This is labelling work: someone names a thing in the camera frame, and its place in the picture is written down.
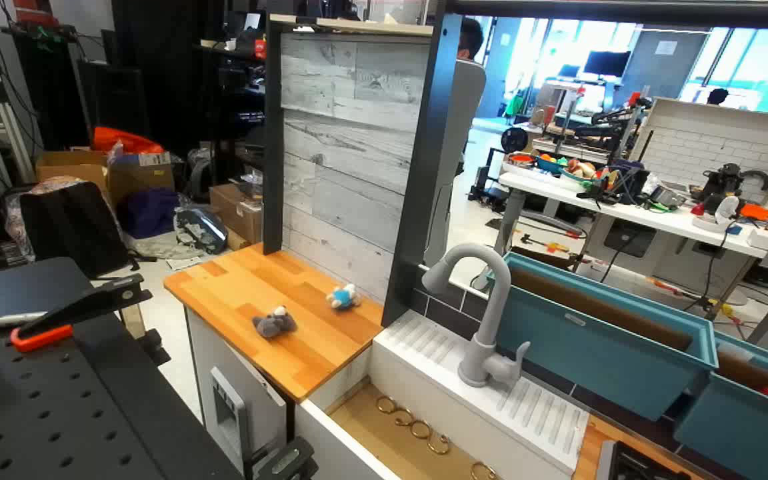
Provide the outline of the black vertical frame post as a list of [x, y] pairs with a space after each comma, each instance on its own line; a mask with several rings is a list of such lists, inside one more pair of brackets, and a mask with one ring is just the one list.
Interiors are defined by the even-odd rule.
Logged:
[[433, 44], [428, 56], [428, 78], [413, 139], [412, 174], [402, 196], [401, 234], [392, 254], [382, 324], [392, 324], [412, 307], [417, 266], [424, 258], [438, 167], [446, 159], [444, 144], [460, 34], [461, 16], [454, 10], [444, 10], [433, 28]]

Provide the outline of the black chair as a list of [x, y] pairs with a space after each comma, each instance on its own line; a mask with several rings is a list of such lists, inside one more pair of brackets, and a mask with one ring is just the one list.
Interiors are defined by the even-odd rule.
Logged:
[[46, 194], [25, 194], [20, 212], [34, 258], [68, 255], [89, 278], [137, 263], [113, 208], [92, 182]]

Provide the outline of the black perforated table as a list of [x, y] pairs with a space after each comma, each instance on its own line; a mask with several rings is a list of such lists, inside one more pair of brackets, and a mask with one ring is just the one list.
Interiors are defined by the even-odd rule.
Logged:
[[22, 354], [0, 330], [0, 480], [238, 480], [113, 318]]

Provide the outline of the white pegboard panel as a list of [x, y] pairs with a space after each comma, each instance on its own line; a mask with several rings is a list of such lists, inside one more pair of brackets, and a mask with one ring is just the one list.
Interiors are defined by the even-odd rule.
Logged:
[[768, 111], [658, 98], [632, 156], [669, 183], [698, 183], [726, 162], [768, 176]]

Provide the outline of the person in grey shirt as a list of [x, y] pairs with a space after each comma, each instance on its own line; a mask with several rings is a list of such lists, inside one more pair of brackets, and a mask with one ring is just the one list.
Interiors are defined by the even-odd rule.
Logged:
[[486, 70], [476, 62], [478, 50], [482, 47], [482, 26], [478, 18], [461, 20], [460, 47], [457, 47], [457, 70], [450, 83], [450, 100], [449, 100], [449, 120], [444, 136], [444, 159], [434, 178], [434, 196], [430, 212], [430, 232], [424, 262], [434, 263], [449, 246], [449, 226], [450, 226], [450, 200], [454, 200], [454, 178], [465, 167], [465, 148], [472, 127], [472, 116], [478, 111], [482, 88], [486, 88]]

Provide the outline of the cardboard box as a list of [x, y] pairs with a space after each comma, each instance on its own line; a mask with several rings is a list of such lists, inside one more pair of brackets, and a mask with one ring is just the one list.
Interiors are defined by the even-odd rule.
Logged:
[[105, 151], [42, 151], [34, 174], [41, 182], [50, 176], [93, 182], [113, 206], [142, 188], [174, 187], [170, 166], [109, 166]]

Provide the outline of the orange handled black clamp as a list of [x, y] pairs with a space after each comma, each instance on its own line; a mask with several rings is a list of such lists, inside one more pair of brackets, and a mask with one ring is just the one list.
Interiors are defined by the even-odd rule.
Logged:
[[89, 292], [80, 292], [70, 303], [61, 303], [41, 315], [38, 320], [14, 328], [8, 343], [22, 354], [41, 351], [46, 347], [68, 342], [72, 336], [74, 322], [108, 315], [113, 310], [126, 310], [148, 299], [149, 291], [144, 287], [142, 275], [117, 278], [96, 286]]

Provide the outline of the grey sink faucet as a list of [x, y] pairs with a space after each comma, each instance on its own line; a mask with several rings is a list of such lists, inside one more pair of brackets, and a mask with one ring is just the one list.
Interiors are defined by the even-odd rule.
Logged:
[[421, 275], [421, 286], [430, 292], [441, 295], [449, 287], [450, 271], [457, 270], [461, 258], [481, 258], [492, 270], [493, 286], [492, 286], [492, 295], [488, 295], [481, 328], [472, 334], [466, 351], [460, 363], [460, 379], [469, 386], [488, 386], [492, 380], [514, 386], [524, 372], [528, 342], [524, 342], [514, 348], [514, 358], [496, 354], [496, 334], [502, 328], [502, 315], [513, 291], [513, 271], [505, 255], [488, 246], [460, 243], [450, 251], [446, 251], [441, 262], [433, 263]]

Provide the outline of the teal storage bin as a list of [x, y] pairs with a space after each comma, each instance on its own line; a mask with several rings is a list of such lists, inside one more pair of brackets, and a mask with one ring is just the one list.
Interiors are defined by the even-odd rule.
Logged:
[[708, 376], [674, 440], [741, 480], [768, 480], [768, 348], [718, 334]]
[[528, 342], [530, 366], [650, 422], [718, 368], [714, 330], [697, 315], [526, 255], [506, 263], [506, 358]]

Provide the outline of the grey plush toy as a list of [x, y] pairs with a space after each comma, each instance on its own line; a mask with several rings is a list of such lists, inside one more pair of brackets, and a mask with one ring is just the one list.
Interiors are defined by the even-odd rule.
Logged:
[[270, 315], [254, 318], [254, 328], [262, 339], [277, 339], [296, 328], [296, 320], [285, 307], [276, 307]]

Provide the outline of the white sink basin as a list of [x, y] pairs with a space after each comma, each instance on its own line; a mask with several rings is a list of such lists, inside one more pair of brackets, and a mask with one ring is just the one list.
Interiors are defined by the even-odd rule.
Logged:
[[590, 412], [521, 376], [466, 386], [466, 342], [420, 312], [296, 406], [314, 480], [570, 480]]

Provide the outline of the grey wood backsplash panel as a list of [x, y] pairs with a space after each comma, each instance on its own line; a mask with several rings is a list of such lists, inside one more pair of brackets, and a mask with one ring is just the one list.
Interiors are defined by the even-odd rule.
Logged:
[[430, 43], [284, 34], [284, 248], [386, 299]]

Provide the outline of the wooden butcher block countertop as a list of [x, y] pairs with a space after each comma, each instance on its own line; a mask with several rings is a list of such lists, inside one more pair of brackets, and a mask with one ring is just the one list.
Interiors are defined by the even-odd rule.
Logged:
[[[361, 299], [344, 312], [332, 310], [329, 292], [336, 279], [285, 251], [229, 251], [174, 271], [164, 286], [290, 399], [310, 398], [354, 359], [385, 318], [374, 299]], [[276, 307], [285, 307], [296, 328], [262, 339], [254, 318]]]

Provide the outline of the small blue white toy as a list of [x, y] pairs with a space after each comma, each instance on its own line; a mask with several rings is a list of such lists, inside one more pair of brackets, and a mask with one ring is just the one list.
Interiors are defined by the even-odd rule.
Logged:
[[329, 307], [332, 307], [332, 310], [352, 310], [354, 303], [358, 303], [358, 286], [354, 286], [354, 283], [336, 286], [336, 287], [329, 292]]

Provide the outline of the white cluttered workbench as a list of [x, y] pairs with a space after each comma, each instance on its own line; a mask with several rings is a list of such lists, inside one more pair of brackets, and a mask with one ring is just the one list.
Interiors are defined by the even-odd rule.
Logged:
[[645, 211], [640, 206], [624, 206], [624, 202], [597, 202], [581, 196], [581, 183], [573, 178], [556, 178], [549, 174], [542, 174], [536, 167], [506, 167], [498, 176], [498, 183], [509, 191], [528, 191], [540, 194], [556, 202], [576, 206], [601, 216], [644, 224], [658, 232], [669, 232], [678, 236], [689, 236], [708, 246], [722, 246], [729, 251], [766, 258], [768, 255], [768, 228], [754, 224], [736, 224], [736, 234], [729, 234], [729, 224], [714, 224], [708, 216], [693, 216], [689, 208], [680, 208], [674, 212], [658, 212]]

